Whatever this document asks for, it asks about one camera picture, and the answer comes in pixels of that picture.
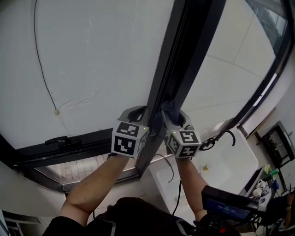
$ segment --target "metal frame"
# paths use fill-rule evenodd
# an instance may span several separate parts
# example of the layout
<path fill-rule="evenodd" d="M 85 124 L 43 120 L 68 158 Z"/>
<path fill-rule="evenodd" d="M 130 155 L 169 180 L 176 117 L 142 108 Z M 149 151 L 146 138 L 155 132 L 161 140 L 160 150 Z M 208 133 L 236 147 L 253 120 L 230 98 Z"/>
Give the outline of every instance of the metal frame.
<path fill-rule="evenodd" d="M 282 74 L 293 49 L 294 46 L 294 19 L 292 15 L 292 10 L 290 6 L 289 0 L 284 0 L 284 10 L 286 12 L 287 16 L 287 27 L 286 31 L 281 43 L 281 46 L 279 48 L 279 51 L 276 54 L 276 58 L 273 61 L 268 73 L 266 74 L 264 80 L 261 82 L 259 87 L 256 89 L 253 96 L 250 98 L 250 100 L 246 103 L 246 105 L 242 108 L 242 110 L 237 114 L 236 117 L 234 117 L 229 124 L 225 127 L 225 129 L 230 130 L 236 125 L 244 124 L 249 117 L 258 109 L 258 107 L 263 103 L 265 98 L 268 96 L 270 91 L 275 86 L 276 82 L 278 81 L 280 75 Z M 259 103 L 253 107 L 254 103 L 257 101 L 257 99 L 260 97 L 260 95 L 263 93 L 263 91 L 266 89 L 268 83 L 271 81 L 273 75 L 279 70 L 277 73 L 277 78 L 273 81 L 271 86 L 269 87 L 268 91 L 265 93 L 265 95 L 261 98 Z"/>
<path fill-rule="evenodd" d="M 167 67 L 156 71 L 152 84 L 147 103 L 152 111 L 149 119 L 151 127 L 164 101 L 174 100 L 176 108 L 181 108 L 209 49 L 225 3 L 226 0 L 187 1 L 173 44 L 168 32 L 166 33 L 163 45 L 169 42 L 172 55 L 167 57 L 160 54 L 159 61 L 167 60 Z M 157 73 L 162 73 L 161 81 L 157 80 Z M 147 139 L 137 164 L 140 176 L 152 161 L 165 136 L 165 128 L 162 128 L 158 134 Z"/>
<path fill-rule="evenodd" d="M 207 53 L 225 2 L 226 0 L 175 0 L 147 103 L 149 126 L 163 101 L 174 99 L 178 108 L 183 104 Z M 118 183 L 142 175 L 164 136 L 148 139 L 136 168 L 124 171 Z M 59 143 L 54 142 L 15 150 L 0 135 L 5 153 L 1 161 L 40 185 L 58 192 L 67 192 L 74 183 L 61 184 L 36 168 L 111 152 L 112 129 L 70 137 L 69 141 L 73 145 L 67 149 L 60 148 Z"/>

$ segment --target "wire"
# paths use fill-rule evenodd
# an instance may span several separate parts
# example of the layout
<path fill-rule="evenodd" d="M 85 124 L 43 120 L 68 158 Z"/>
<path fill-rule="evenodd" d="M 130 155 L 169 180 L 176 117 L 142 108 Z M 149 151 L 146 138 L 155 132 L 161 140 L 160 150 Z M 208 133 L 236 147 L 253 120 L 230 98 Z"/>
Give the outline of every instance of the wire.
<path fill-rule="evenodd" d="M 35 7 L 34 7 L 34 37 L 35 37 L 35 45 L 36 45 L 37 57 L 38 57 L 38 60 L 39 60 L 39 64 L 40 64 L 40 68 L 41 68 L 41 72 L 42 72 L 42 77 L 43 77 L 46 89 L 47 89 L 47 91 L 49 93 L 49 96 L 50 96 L 51 101 L 52 101 L 52 103 L 54 105 L 54 108 L 56 109 L 55 103 L 53 101 L 53 98 L 52 98 L 52 96 L 51 96 L 51 94 L 49 92 L 48 86 L 47 86 L 46 81 L 45 81 L 43 67 L 42 67 L 42 64 L 41 64 L 41 61 L 40 61 L 40 56 L 39 56 L 39 51 L 38 51 L 38 44 L 37 44 L 37 37 L 36 37 L 36 6 L 37 6 L 37 1 L 38 0 L 35 1 Z"/>
<path fill-rule="evenodd" d="M 171 163 L 168 161 L 168 159 L 165 156 L 163 156 L 161 154 L 155 154 L 155 156 L 161 156 L 161 157 L 163 157 L 165 159 L 165 161 L 168 163 L 168 165 L 170 166 L 170 168 L 172 170 L 172 178 L 171 178 L 171 180 L 168 181 L 168 183 L 170 183 L 173 180 L 173 178 L 174 178 L 174 170 L 172 168 Z"/>
<path fill-rule="evenodd" d="M 179 189 L 178 189 L 178 198 L 177 198 L 177 203 L 176 203 L 176 206 L 174 208 L 174 211 L 172 213 L 172 215 L 174 215 L 174 213 L 176 212 L 177 208 L 178 208 L 178 204 L 179 204 L 179 199 L 180 199 L 180 193 L 181 193 L 181 180 L 179 182 Z"/>
<path fill-rule="evenodd" d="M 212 144 L 212 146 L 211 147 L 209 147 L 209 148 L 207 148 L 207 149 L 204 149 L 204 148 L 200 148 L 200 151 L 207 151 L 207 150 L 210 150 L 212 147 L 214 147 L 214 145 L 215 145 L 215 143 L 211 143 Z"/>

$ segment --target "white sink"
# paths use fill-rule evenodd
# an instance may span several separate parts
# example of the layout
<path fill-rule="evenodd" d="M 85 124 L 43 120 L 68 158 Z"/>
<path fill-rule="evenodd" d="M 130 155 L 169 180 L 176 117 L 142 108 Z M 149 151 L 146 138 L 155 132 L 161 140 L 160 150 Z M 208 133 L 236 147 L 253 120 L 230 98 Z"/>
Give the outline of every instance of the white sink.
<path fill-rule="evenodd" d="M 199 151 L 192 162 L 210 186 L 239 194 L 257 170 L 258 161 L 242 133 L 237 128 L 231 131 L 236 137 L 234 147 L 231 135 L 226 133 L 212 149 Z M 165 160 L 152 163 L 149 169 L 168 210 L 172 213 L 177 202 L 180 178 L 175 158 L 169 157 L 168 160 L 175 173 L 170 183 L 168 181 L 171 180 L 172 171 Z M 183 189 L 175 215 L 190 223 L 194 220 Z"/>

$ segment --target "cup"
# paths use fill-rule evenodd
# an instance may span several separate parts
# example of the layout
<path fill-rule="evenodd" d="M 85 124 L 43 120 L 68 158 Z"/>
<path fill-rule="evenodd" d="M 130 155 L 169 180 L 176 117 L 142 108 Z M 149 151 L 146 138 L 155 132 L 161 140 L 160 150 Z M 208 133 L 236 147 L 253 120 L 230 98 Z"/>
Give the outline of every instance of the cup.
<path fill-rule="evenodd" d="M 252 193 L 253 197 L 261 197 L 261 194 L 262 194 L 261 188 L 255 189 Z"/>
<path fill-rule="evenodd" d="M 262 179 L 258 180 L 256 188 L 264 189 L 266 187 L 266 182 L 264 182 Z"/>

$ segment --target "display screen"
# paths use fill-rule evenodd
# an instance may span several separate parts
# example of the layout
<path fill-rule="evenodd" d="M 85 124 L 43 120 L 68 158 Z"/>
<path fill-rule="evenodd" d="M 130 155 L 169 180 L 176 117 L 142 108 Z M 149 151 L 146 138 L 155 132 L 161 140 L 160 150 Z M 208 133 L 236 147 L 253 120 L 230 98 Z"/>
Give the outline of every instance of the display screen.
<path fill-rule="evenodd" d="M 224 203 L 212 200 L 212 199 L 206 199 L 206 210 L 211 212 L 218 212 L 220 214 L 227 215 L 229 217 L 234 217 L 238 219 L 245 219 L 250 211 L 240 209 L 234 206 L 226 205 Z"/>

